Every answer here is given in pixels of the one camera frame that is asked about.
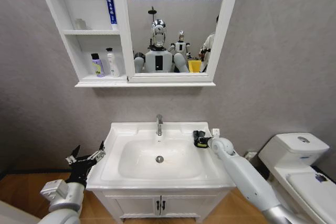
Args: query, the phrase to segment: toilet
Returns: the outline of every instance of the toilet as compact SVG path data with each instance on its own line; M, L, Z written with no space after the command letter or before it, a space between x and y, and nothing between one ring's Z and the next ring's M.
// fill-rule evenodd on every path
M311 223L336 224L336 185L312 165L329 146L310 133L275 135L259 152L279 201Z

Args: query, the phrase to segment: wooden floor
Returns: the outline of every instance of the wooden floor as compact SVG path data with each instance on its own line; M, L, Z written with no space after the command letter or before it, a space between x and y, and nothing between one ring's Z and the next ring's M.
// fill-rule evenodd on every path
M48 214L49 202L40 194L48 181L66 179L67 173L6 175L0 180L0 200L26 211L38 218ZM85 191L81 224L113 224L115 221L105 207L90 191ZM191 218L127 219L125 224L192 224ZM254 224L267 223L261 213L247 202L241 193L231 191L204 220L204 224Z

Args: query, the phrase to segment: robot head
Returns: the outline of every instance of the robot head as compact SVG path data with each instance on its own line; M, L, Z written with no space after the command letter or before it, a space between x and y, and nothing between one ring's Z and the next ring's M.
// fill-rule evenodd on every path
M166 24L162 19L157 19L152 23L152 41L154 46L163 47L166 39Z
M180 31L178 33L178 41L181 41L181 42L184 41L184 31Z

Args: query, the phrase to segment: toilet lid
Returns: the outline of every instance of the toilet lid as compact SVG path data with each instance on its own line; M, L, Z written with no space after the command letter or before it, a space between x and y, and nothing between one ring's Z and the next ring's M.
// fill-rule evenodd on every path
M336 185L320 173L296 173L288 182L305 202L328 224L336 224Z

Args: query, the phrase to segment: white bottle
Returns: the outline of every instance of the white bottle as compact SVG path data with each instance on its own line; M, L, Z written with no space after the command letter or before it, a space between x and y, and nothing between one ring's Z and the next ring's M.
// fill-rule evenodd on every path
M116 61L116 57L114 55L114 53L112 52L112 48L107 48L106 51L108 52L107 53L107 59L109 60L109 64L110 64L110 68L111 68L111 74L114 76L114 77L119 77L120 75L120 71L118 69L118 66L117 66L117 61Z

